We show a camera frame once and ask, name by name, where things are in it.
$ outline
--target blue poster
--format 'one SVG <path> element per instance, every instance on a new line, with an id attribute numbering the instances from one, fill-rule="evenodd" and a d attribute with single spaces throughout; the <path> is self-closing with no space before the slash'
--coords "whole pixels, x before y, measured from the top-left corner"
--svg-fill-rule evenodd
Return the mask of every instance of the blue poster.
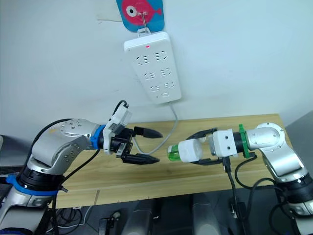
<path id="1" fill-rule="evenodd" d="M 162 0 L 116 0 L 124 26 L 131 32 L 137 32 L 146 26 L 151 32 L 164 28 L 164 14 Z"/>

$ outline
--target power outlet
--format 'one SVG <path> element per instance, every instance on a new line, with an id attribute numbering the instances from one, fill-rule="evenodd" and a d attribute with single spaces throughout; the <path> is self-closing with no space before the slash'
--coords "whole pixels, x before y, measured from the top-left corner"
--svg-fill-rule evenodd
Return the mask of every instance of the power outlet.
<path id="1" fill-rule="evenodd" d="M 126 41 L 124 51 L 154 103 L 181 98 L 171 40 L 166 32 Z"/>

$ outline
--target white cable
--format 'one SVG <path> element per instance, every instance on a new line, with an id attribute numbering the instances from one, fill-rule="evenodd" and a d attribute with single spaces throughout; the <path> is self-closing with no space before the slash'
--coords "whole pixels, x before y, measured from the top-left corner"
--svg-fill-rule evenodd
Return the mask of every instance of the white cable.
<path id="1" fill-rule="evenodd" d="M 136 141 L 136 138 L 133 137 L 134 144 L 135 144 L 135 146 L 136 146 L 136 148 L 137 148 L 137 150 L 138 150 L 139 153 L 150 155 L 150 154 L 156 152 L 159 148 L 162 147 L 162 145 L 165 144 L 165 142 L 167 142 L 167 140 L 170 138 L 170 136 L 171 136 L 171 135 L 173 134 L 173 132 L 175 131 L 175 129 L 176 129 L 176 127 L 177 127 L 177 124 L 178 124 L 178 118 L 177 118 L 177 114 L 176 114 L 176 112 L 175 112 L 175 110 L 174 110 L 174 108 L 173 108 L 172 103 L 171 103 L 171 102 L 168 102 L 168 103 L 169 103 L 169 105 L 170 105 L 170 108 L 171 108 L 171 110 L 172 110 L 174 116 L 175 116 L 175 123 L 174 123 L 173 129 L 172 129 L 171 132 L 168 134 L 168 136 L 162 141 L 162 143 L 160 143 L 154 150 L 151 150 L 150 152 L 147 152 L 147 153 L 143 152 L 143 151 L 140 149 L 140 147 L 139 147 L 139 145 L 138 145 L 138 143 L 137 143 L 137 141 Z"/>
<path id="2" fill-rule="evenodd" d="M 73 228 L 73 227 L 76 227 L 76 226 L 85 225 L 85 223 L 86 223 L 86 217 L 87 217 L 88 212 L 90 211 L 91 208 L 92 208 L 92 206 L 90 206 L 90 207 L 87 209 L 87 211 L 86 211 L 86 213 L 85 213 L 85 216 L 84 216 L 84 221 L 83 221 L 82 224 L 74 224 L 74 225 L 71 225 L 71 226 L 58 226 L 58 228 L 61 228 L 61 229 L 69 229 L 69 228 Z M 47 230 L 46 233 L 48 233 L 48 232 L 50 232 L 50 231 L 52 231 L 52 230 L 53 230 L 53 228 Z"/>

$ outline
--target wooden table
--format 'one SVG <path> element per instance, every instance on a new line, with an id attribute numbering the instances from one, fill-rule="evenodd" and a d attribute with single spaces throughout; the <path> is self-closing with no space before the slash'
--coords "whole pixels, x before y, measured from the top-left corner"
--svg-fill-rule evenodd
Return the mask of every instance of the wooden table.
<path id="1" fill-rule="evenodd" d="M 69 191 L 68 193 L 61 191 L 58 194 L 57 207 L 100 205 L 231 189 L 229 179 L 221 164 L 201 166 L 171 162 L 167 158 L 167 148 L 200 130 L 218 127 L 220 130 L 232 128 L 238 131 L 238 124 L 243 124 L 245 129 L 253 129 L 263 122 L 274 122 L 283 127 L 277 114 L 179 121 L 176 131 L 165 145 L 152 154 L 160 158 L 160 162 L 151 165 L 123 164 L 115 155 L 105 155 L 101 151 L 91 163 L 66 181 L 65 188 Z M 171 131 L 173 123 L 173 121 L 137 123 L 128 127 L 133 128 L 138 125 L 152 128 L 166 136 Z M 137 137 L 137 141 L 143 151 L 149 151 L 162 139 Z M 203 149 L 206 157 L 214 159 L 209 153 L 207 143 L 203 145 Z M 83 151 L 66 174 L 73 171 L 93 153 L 94 151 Z M 256 153 L 259 158 L 243 166 L 239 172 L 239 178 L 247 185 L 252 185 L 260 178 L 270 177 L 261 153 L 259 151 Z M 231 157 L 232 171 L 244 160 L 242 154 L 238 157 Z"/>

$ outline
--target pink fish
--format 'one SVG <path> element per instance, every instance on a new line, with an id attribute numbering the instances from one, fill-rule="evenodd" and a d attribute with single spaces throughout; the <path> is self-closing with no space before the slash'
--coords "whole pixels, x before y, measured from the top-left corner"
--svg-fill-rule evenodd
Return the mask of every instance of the pink fish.
<path id="1" fill-rule="evenodd" d="M 146 0 L 123 0 L 122 10 L 127 20 L 135 25 L 143 25 L 142 17 L 139 13 L 144 14 L 146 23 L 152 19 L 155 13 L 162 14 L 161 8 L 154 10 Z"/>

